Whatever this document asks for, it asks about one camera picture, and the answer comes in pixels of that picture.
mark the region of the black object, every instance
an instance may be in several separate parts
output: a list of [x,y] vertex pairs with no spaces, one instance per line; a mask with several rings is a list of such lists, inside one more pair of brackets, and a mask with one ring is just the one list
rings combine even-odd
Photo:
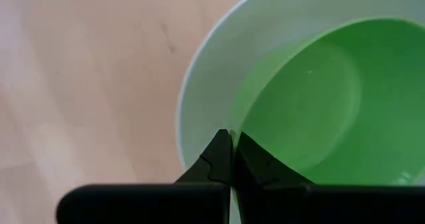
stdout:
[[58,224],[228,223],[234,187],[243,224],[425,223],[425,187],[315,185],[245,133],[235,156],[219,130],[174,184],[88,185],[60,201]]

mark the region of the wooden floor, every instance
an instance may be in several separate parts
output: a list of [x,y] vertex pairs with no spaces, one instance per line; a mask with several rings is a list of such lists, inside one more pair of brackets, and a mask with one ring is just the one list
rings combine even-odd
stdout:
[[183,171],[177,93],[238,0],[0,0],[0,223],[54,223],[68,190]]

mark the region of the wood grain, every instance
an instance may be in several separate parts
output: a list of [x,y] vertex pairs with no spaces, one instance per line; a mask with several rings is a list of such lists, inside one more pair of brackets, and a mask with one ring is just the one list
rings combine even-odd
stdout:
[[239,0],[0,0],[0,223],[54,223],[85,183],[181,172],[196,47]]

